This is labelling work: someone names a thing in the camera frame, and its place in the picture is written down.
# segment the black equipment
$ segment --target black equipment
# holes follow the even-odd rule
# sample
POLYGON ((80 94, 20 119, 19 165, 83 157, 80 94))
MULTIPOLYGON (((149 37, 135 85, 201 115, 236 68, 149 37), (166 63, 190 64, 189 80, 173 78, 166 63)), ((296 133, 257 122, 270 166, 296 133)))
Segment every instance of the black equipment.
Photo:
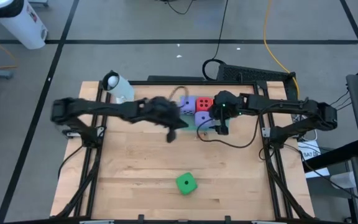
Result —
POLYGON ((50 120, 57 125, 70 127, 69 133, 79 134, 85 147, 96 147, 100 144, 99 133, 105 127, 98 132, 98 129, 85 125, 78 118, 83 114, 115 116, 132 124, 139 121, 159 124, 169 129, 167 142, 175 140, 176 129, 188 127, 188 124, 180 119, 180 109, 175 102, 162 96, 122 104, 64 98, 53 102, 50 120))
POLYGON ((228 91, 220 91, 214 97, 209 116, 219 120, 214 129, 218 134, 228 135, 226 120, 240 115, 261 116, 265 113, 300 114, 307 118, 285 127, 274 126, 262 129, 264 138, 273 147, 283 147, 291 136, 303 136, 306 132, 318 129, 330 131, 337 127, 336 109, 326 103, 314 100, 271 100, 264 96, 241 93, 234 96, 228 91))

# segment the die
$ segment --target die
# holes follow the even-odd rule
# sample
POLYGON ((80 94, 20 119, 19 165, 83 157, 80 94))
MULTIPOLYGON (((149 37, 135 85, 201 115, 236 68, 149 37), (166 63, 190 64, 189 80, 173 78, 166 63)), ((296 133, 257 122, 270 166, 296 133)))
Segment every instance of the die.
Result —
POLYGON ((193 175, 189 172, 177 178, 177 186, 183 195, 190 194, 190 192, 197 189, 197 182, 193 175))
POLYGON ((203 124, 200 127, 200 129, 208 129, 209 127, 214 126, 213 120, 206 122, 209 119, 211 119, 211 118, 209 117, 208 111, 199 111, 199 112, 196 112, 196 114, 195 114, 194 124, 198 128, 198 126, 200 126, 201 124, 203 124, 205 122, 205 124, 203 124))
POLYGON ((180 97, 180 114, 193 115, 196 112, 196 97, 182 96, 180 97))
POLYGON ((208 97, 199 97, 196 100, 196 112, 199 111, 208 111, 212 106, 213 100, 208 97))

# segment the green block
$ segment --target green block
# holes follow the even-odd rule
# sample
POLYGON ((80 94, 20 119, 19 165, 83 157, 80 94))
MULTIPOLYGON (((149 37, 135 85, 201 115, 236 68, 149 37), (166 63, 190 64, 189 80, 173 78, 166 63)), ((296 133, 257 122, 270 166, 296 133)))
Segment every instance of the green block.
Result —
POLYGON ((177 178, 177 186, 183 195, 187 195, 197 189, 196 179, 191 173, 187 172, 177 178))

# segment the sticker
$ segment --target sticker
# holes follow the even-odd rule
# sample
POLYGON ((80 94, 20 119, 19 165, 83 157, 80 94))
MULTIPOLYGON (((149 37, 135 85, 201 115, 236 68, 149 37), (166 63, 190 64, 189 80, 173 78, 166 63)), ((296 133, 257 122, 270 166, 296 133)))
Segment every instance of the sticker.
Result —
POLYGON ((35 12, 33 12, 31 6, 27 6, 27 13, 31 16, 34 22, 37 22, 37 15, 35 15, 35 12))

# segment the white cylinder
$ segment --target white cylinder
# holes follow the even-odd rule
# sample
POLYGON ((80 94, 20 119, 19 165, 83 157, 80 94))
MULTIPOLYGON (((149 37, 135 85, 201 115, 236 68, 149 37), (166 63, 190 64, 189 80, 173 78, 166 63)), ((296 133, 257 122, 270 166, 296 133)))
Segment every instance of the white cylinder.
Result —
POLYGON ((329 179, 345 189, 356 187, 356 180, 354 179, 353 171, 332 175, 329 179))
MULTIPOLYGON (((15 4, 11 0, 0 0, 0 9, 15 4)), ((35 13, 28 0, 24 0, 21 12, 14 17, 0 17, 0 23, 26 48, 39 49, 45 45, 48 30, 35 13)))
POLYGON ((110 72, 106 75, 105 79, 106 78, 107 88, 105 88, 105 90, 115 97, 116 103, 134 101, 135 90, 125 78, 115 72, 110 72))
POLYGON ((39 49, 45 45, 48 30, 28 0, 24 0, 23 9, 19 15, 12 18, 0 18, 0 23, 30 50, 39 49))

